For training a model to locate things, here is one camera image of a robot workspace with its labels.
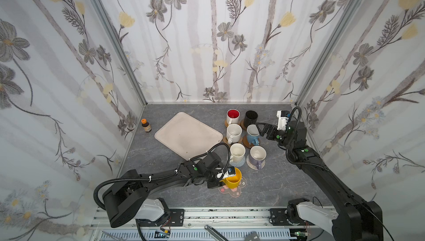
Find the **blue floral mug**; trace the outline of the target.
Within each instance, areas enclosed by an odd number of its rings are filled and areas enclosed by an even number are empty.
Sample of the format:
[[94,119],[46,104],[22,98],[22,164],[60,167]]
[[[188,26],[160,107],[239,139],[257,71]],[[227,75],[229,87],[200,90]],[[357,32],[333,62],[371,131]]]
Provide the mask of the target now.
[[249,148],[260,145],[260,132],[255,124],[247,127],[246,140]]

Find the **black mug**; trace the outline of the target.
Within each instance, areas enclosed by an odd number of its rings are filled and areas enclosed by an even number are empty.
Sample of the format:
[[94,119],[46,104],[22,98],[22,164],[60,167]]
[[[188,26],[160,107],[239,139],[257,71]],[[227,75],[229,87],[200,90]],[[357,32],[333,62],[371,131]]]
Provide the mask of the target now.
[[257,120],[258,120],[258,113],[253,111],[253,110],[248,110],[245,113],[245,117],[244,117],[244,125],[249,127],[250,125],[255,125]]

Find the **lavender mug white inside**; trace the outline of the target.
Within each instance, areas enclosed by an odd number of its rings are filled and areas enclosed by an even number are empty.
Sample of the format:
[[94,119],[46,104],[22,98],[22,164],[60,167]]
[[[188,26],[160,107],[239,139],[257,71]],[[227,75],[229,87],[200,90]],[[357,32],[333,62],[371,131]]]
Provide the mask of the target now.
[[253,165],[256,165],[260,168],[261,161],[265,160],[267,156],[266,150],[261,146],[254,146],[250,149],[250,153],[248,157],[250,158],[250,162]]

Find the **yellow mug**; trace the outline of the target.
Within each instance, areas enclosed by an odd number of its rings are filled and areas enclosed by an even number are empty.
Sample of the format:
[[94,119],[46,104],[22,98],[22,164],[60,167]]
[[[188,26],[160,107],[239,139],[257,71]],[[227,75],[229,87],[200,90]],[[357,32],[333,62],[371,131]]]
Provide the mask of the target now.
[[238,168],[233,168],[235,171],[234,176],[227,177],[223,179],[223,182],[225,186],[227,186],[229,189],[236,189],[240,185],[240,182],[242,180],[242,173]]

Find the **speckled white mug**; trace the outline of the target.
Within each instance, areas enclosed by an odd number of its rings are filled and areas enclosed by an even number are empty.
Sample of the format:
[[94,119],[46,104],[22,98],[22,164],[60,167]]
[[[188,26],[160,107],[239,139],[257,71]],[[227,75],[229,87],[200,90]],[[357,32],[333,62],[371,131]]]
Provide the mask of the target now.
[[241,136],[242,136],[242,131],[227,131],[226,130],[226,137],[229,143],[239,141]]

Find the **white mug red inside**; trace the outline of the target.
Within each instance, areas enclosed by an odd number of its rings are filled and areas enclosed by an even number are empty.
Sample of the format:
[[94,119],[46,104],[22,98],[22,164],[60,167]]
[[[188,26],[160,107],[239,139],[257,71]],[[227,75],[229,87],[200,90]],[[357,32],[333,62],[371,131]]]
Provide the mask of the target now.
[[228,127],[230,124],[239,124],[240,112],[237,109],[230,109],[227,111],[225,125]]

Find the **cork paw print coaster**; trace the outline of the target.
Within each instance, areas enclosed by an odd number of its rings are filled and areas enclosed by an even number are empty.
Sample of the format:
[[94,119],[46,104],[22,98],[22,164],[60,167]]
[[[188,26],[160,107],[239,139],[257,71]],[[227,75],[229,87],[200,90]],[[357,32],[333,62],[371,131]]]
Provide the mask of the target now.
[[230,148],[233,144],[242,144],[242,140],[243,138],[240,138],[237,142],[229,143],[227,137],[223,137],[222,142]]

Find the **white mug with handle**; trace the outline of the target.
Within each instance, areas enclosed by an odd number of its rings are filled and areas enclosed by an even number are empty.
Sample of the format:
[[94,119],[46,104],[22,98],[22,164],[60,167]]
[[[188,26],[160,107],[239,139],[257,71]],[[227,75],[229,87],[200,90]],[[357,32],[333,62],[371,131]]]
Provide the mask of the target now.
[[233,144],[230,147],[231,158],[245,156],[245,152],[246,148],[242,144]]

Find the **beige serving tray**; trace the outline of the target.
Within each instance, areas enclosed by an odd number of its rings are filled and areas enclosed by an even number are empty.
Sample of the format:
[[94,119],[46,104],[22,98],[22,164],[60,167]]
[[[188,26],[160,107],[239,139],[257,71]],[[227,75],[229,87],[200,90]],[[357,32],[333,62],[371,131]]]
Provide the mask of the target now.
[[187,113],[179,112],[155,133],[155,138],[184,160],[189,160],[220,143],[223,135]]

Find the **pink flower coaster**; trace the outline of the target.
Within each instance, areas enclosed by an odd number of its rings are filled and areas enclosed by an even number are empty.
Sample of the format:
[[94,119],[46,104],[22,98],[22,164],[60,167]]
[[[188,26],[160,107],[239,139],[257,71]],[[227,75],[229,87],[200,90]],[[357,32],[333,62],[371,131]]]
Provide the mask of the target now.
[[242,189],[245,188],[247,185],[247,181],[244,177],[242,177],[241,182],[239,183],[239,186],[234,189],[228,188],[226,185],[219,188],[219,192],[222,194],[228,194],[233,198],[238,198],[242,194]]

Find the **woven rattan round coaster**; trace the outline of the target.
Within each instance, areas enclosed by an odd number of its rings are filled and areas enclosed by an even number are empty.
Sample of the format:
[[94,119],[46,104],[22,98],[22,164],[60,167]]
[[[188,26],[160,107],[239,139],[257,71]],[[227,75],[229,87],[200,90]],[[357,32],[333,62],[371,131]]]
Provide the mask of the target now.
[[240,125],[238,123],[228,123],[225,121],[225,126],[227,128],[227,131],[242,131]]

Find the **grey round coaster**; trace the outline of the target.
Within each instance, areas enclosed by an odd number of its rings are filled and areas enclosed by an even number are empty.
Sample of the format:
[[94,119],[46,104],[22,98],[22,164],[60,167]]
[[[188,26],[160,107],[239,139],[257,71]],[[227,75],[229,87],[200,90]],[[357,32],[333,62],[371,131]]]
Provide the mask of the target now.
[[245,159],[244,156],[242,156],[242,157],[233,157],[233,158],[230,159],[229,164],[231,166],[236,167],[236,168],[240,168],[240,167],[242,167],[245,164],[245,162],[246,162],[246,159]]

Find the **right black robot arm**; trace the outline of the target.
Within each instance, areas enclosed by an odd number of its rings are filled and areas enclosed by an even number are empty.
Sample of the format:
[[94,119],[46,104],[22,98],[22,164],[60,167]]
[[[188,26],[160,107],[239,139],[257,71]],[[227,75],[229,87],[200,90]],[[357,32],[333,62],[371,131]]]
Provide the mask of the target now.
[[347,187],[320,155],[307,145],[303,124],[289,123],[285,130],[258,123],[260,136],[277,142],[291,164],[307,174],[331,201],[335,212],[314,205],[306,198],[291,200],[286,209],[288,223],[308,221],[328,232],[336,241],[381,241],[384,238],[383,212],[374,201],[365,201]]

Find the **small brown bottle orange cap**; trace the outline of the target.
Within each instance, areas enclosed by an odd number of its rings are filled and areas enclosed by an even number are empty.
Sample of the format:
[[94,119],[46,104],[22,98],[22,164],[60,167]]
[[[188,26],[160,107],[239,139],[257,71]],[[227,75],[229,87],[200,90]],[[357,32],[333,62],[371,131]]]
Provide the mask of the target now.
[[141,124],[142,124],[142,128],[144,129],[146,133],[149,133],[152,130],[152,127],[147,121],[147,119],[142,119]]

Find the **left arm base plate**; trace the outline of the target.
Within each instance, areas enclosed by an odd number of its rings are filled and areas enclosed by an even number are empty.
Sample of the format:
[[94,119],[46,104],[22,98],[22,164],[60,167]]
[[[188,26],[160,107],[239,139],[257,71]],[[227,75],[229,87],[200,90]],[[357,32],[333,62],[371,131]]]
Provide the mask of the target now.
[[136,222],[141,227],[182,227],[184,214],[184,209],[171,209],[156,221],[136,220]]

